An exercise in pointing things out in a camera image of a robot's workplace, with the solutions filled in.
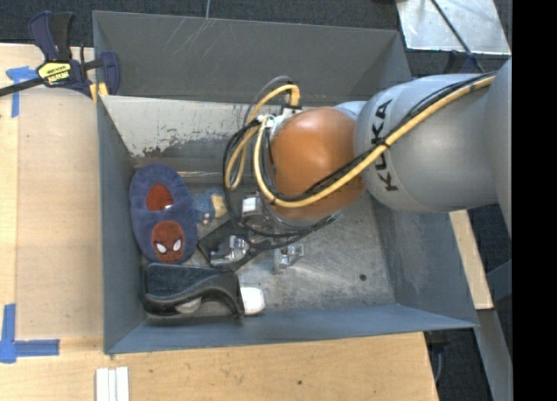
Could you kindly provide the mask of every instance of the blue tape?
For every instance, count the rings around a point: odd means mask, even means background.
[[[14,82],[14,84],[19,83],[20,81],[27,81],[28,79],[35,79],[37,77],[37,73],[30,69],[29,66],[25,67],[16,67],[15,69],[7,69],[6,75],[10,77],[10,79]],[[11,99],[11,117],[15,118],[19,115],[19,92],[13,94]]]
[[[38,341],[16,341],[16,305],[3,308],[2,340],[0,340],[0,363],[14,364],[17,358],[31,356],[56,356],[60,341],[46,339]]]

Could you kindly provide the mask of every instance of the clamp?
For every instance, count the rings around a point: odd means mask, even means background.
[[[74,16],[71,12],[42,11],[30,20],[29,31],[34,44],[43,52],[44,62],[36,68],[37,77],[0,89],[0,97],[43,84],[51,88],[76,90],[95,99],[95,84],[87,77],[87,71],[101,67],[108,93],[116,94],[120,85],[120,64],[116,52],[103,51],[99,59],[86,63],[82,46],[81,62],[72,59],[69,31]]]

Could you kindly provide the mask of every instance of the wooden table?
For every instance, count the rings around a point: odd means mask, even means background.
[[[0,87],[11,84],[6,69],[41,61],[32,45],[0,44]],[[0,364],[0,399],[92,400],[95,370],[122,366],[132,401],[439,399],[421,332],[104,355],[95,104],[43,86],[20,100],[13,118],[12,97],[0,98],[0,310],[16,304],[16,339],[59,338],[60,347]],[[474,302],[493,307],[465,215],[453,224]]]

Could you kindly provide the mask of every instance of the yellow cable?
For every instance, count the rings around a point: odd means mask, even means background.
[[[250,113],[250,116],[247,120],[247,123],[249,124],[253,121],[253,118],[255,118],[259,109],[265,103],[267,103],[269,100],[275,98],[278,94],[280,94],[280,93],[282,93],[283,91],[286,91],[286,90],[291,90],[292,91],[290,105],[296,107],[298,105],[298,102],[299,102],[299,87],[295,84],[281,85],[277,89],[269,92],[267,95],[265,95],[263,98],[261,98],[257,104],[255,104],[255,107],[253,108],[252,112]]]
[[[385,139],[385,144],[381,144],[376,149],[373,150],[364,160],[362,160],[359,164],[354,166],[350,171],[348,171],[342,178],[338,181],[334,182],[327,188],[321,190],[320,192],[304,198],[302,200],[291,202],[287,200],[282,200],[275,196],[265,185],[265,181],[261,176],[261,165],[259,162],[259,154],[261,151],[261,140],[263,138],[263,130],[265,129],[265,123],[267,117],[265,117],[264,122],[259,126],[258,129],[258,138],[255,143],[255,148],[253,151],[253,169],[255,171],[255,178],[258,183],[258,187],[261,190],[261,193],[267,198],[271,204],[276,204],[277,206],[281,206],[283,208],[301,208],[303,206],[307,206],[308,204],[313,204],[319,201],[321,198],[327,197],[331,195],[334,191],[338,190],[345,184],[347,184],[350,180],[353,180],[357,175],[359,175],[364,169],[370,166],[377,158],[381,156],[383,152],[385,152],[388,148],[387,146],[393,145],[397,142],[401,137],[403,137],[407,132],[412,130],[418,124],[423,122],[425,119],[430,117],[436,111],[442,109],[449,103],[455,101],[456,99],[463,97],[470,93],[471,91],[481,89],[483,87],[488,86],[493,82],[495,76],[486,77],[480,79],[479,81],[469,84],[466,87],[461,89],[457,89],[454,92],[449,93],[448,95],[442,97],[439,101],[432,104],[427,109],[421,111],[418,115],[414,118],[409,120],[406,124],[403,124],[400,128],[398,128],[395,132],[393,132],[390,136]]]
[[[225,186],[226,186],[226,188],[228,188],[230,190],[235,190],[238,187],[238,185],[240,184],[240,181],[242,180],[242,172],[244,171],[244,166],[245,166],[245,155],[246,155],[245,146],[250,141],[250,139],[257,133],[257,131],[258,131],[257,126],[252,127],[251,129],[249,129],[244,134],[244,137],[242,138],[242,141],[240,142],[238,147],[232,153],[232,155],[230,157],[230,160],[228,161],[228,164],[226,165],[226,173],[225,173]],[[234,183],[231,184],[230,183],[230,176],[232,174],[232,167],[236,163],[236,158],[238,157],[238,154],[239,154],[240,151],[242,151],[242,157],[240,158],[240,166],[238,167],[238,174],[236,176],[236,180],[234,181]]]
[[[267,95],[265,95],[263,98],[261,98],[259,100],[259,102],[253,108],[252,112],[250,112],[250,116],[248,117],[247,123],[249,124],[255,119],[259,109],[261,107],[263,107],[264,104],[266,104],[268,101],[270,101],[271,99],[276,97],[278,94],[282,93],[283,91],[287,91],[287,90],[292,91],[291,92],[290,105],[294,106],[294,107],[298,106],[298,103],[299,103],[299,87],[295,84],[285,84],[285,85],[282,85],[282,86],[278,87],[275,90],[272,90],[271,92],[269,92]],[[258,131],[258,128],[253,127],[251,129],[249,129],[244,134],[244,136],[242,138],[242,141],[236,147],[236,149],[234,150],[234,152],[232,153],[232,155],[230,157],[230,160],[228,161],[228,164],[226,165],[225,186],[230,190],[235,190],[238,187],[238,185],[240,184],[240,181],[242,179],[242,175],[244,173],[245,156],[247,154],[247,143],[257,133],[257,131]],[[238,174],[236,176],[236,180],[234,181],[234,183],[231,184],[230,183],[230,177],[231,177],[231,174],[232,174],[232,168],[233,168],[234,164],[236,163],[236,160],[238,158],[238,155],[239,155],[240,151],[242,153],[242,157],[240,158],[240,165],[238,167]]]

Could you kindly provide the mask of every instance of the spider-man slipper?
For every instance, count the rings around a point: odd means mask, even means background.
[[[139,248],[150,262],[181,264],[198,243],[193,198],[171,167],[148,164],[130,184],[130,214]]]

